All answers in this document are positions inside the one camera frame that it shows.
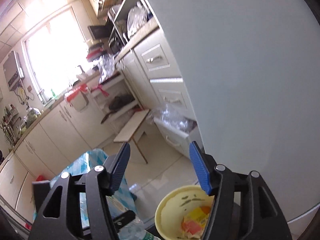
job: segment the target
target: bottle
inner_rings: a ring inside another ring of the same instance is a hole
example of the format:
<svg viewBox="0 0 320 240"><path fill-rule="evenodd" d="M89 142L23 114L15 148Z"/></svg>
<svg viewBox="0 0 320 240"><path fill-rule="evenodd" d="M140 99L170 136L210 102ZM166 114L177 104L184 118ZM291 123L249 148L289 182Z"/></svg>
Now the bottle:
<svg viewBox="0 0 320 240"><path fill-rule="evenodd" d="M53 89L51 89L52 97L55 98L56 94L53 92Z"/></svg>

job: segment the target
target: drawer handle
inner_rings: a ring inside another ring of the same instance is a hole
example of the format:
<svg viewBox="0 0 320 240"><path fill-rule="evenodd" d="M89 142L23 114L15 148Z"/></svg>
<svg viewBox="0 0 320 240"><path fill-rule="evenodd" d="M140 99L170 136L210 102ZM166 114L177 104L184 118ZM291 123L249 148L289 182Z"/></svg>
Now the drawer handle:
<svg viewBox="0 0 320 240"><path fill-rule="evenodd" d="M168 142L169 144L171 144L171 146L173 146L173 147L179 147L179 146L180 146L179 143L173 143L172 141L170 141L168 136L166 136L165 139L166 139L167 142Z"/></svg>
<svg viewBox="0 0 320 240"><path fill-rule="evenodd" d="M61 110L59 110L59 113L61 114L62 118L67 121L67 119L65 118L64 114L61 112Z"/></svg>
<svg viewBox="0 0 320 240"><path fill-rule="evenodd" d="M64 110L66 111L67 115L69 115L71 118L71 114L69 113L69 111L67 110L67 108L65 106L64 106Z"/></svg>
<svg viewBox="0 0 320 240"><path fill-rule="evenodd" d="M28 147L28 144L26 144L26 148L28 149L28 151L33 154L33 152L31 151L31 149Z"/></svg>
<svg viewBox="0 0 320 240"><path fill-rule="evenodd" d="M155 60L161 60L161 59L162 59L162 56L151 57L146 60L146 63L152 63Z"/></svg>
<svg viewBox="0 0 320 240"><path fill-rule="evenodd" d="M166 98L166 97L163 97L163 101L164 102L168 102L170 104L174 104L174 103L180 103L180 99L169 99L169 98Z"/></svg>

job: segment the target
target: tile floor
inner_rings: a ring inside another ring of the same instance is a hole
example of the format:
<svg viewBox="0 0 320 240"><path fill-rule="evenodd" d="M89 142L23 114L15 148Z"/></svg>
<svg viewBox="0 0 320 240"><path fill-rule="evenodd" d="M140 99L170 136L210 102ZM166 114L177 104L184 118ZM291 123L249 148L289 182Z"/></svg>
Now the tile floor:
<svg viewBox="0 0 320 240"><path fill-rule="evenodd" d="M160 134L143 134L138 141L148 164L129 161L125 178L135 201L138 216L145 223L153 223L160 201L172 190L195 184L197 177L188 158L169 146ZM103 148L108 155L116 154L121 144L111 143Z"/></svg>

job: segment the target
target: white drawer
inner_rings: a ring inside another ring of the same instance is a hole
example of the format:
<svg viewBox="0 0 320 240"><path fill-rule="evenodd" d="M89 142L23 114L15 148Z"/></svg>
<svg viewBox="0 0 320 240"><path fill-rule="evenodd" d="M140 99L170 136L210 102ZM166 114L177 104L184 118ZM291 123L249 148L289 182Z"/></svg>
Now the white drawer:
<svg viewBox="0 0 320 240"><path fill-rule="evenodd" d="M13 208L16 207L27 173L28 171L15 155L12 155L0 172L0 194Z"/></svg>
<svg viewBox="0 0 320 240"><path fill-rule="evenodd" d="M29 222L33 223L33 217L35 213L35 203L33 197L32 182L36 179L30 174L27 174L26 179L23 182L16 211Z"/></svg>
<svg viewBox="0 0 320 240"><path fill-rule="evenodd" d="M154 118L154 121L167 144L185 155L185 157L190 158L189 145L192 141L196 141L200 148L203 147L198 126L188 134L172 126L165 125L160 119Z"/></svg>
<svg viewBox="0 0 320 240"><path fill-rule="evenodd" d="M161 104L169 104L183 116L196 120L182 78L151 79L150 83Z"/></svg>
<svg viewBox="0 0 320 240"><path fill-rule="evenodd" d="M177 62L161 29L144 39L134 51L148 78L181 77Z"/></svg>

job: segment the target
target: plastic bag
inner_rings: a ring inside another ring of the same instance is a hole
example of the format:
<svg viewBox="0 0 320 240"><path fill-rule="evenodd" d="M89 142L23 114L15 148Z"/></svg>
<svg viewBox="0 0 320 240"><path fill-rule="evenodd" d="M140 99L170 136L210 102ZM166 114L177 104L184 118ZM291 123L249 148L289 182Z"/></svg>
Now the plastic bag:
<svg viewBox="0 0 320 240"><path fill-rule="evenodd" d="M128 15L128 38L130 39L147 22L147 10L137 2L137 6L129 11Z"/></svg>
<svg viewBox="0 0 320 240"><path fill-rule="evenodd" d="M115 58L111 54L101 55L98 59L94 60L93 63L99 68L100 84L111 77L115 71Z"/></svg>
<svg viewBox="0 0 320 240"><path fill-rule="evenodd" d="M153 123L153 118L157 118L165 125L172 126L185 133L191 132L196 126L196 121L187 119L168 104L153 109L146 120L149 123Z"/></svg>

